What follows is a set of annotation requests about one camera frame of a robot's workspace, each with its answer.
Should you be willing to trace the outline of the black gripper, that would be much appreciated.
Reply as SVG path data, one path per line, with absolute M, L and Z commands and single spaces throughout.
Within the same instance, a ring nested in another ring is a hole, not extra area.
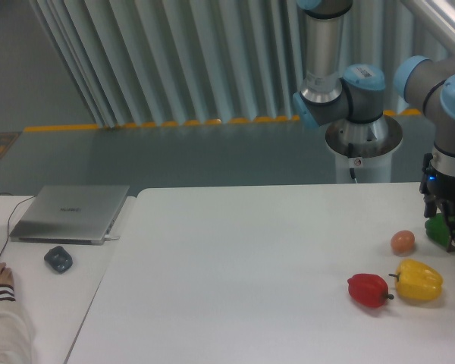
M 455 252 L 455 177 L 438 171 L 432 164 L 434 159 L 431 153 L 424 154 L 419 186 L 425 203 L 424 216 L 432 218 L 440 209 L 449 232 L 447 251 Z

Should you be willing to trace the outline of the cream sleeved forearm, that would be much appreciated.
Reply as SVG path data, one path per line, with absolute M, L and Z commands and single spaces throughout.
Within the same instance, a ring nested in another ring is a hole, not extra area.
M 0 363 L 31 363 L 32 340 L 27 317 L 11 285 L 0 284 Z

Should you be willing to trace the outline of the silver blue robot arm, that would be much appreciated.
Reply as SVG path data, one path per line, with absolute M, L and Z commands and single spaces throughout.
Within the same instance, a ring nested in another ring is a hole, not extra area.
M 424 156 L 420 193 L 427 218 L 440 215 L 455 251 L 455 1 L 407 1 L 405 6 L 452 56 L 433 61 L 413 56 L 394 75 L 397 93 L 435 125 L 433 150 Z M 371 159 L 400 144 L 400 125 L 383 115 L 383 73 L 354 64 L 339 73 L 338 54 L 349 1 L 300 1 L 308 27 L 306 77 L 293 95 L 308 127 L 327 125 L 326 143 L 348 159 Z

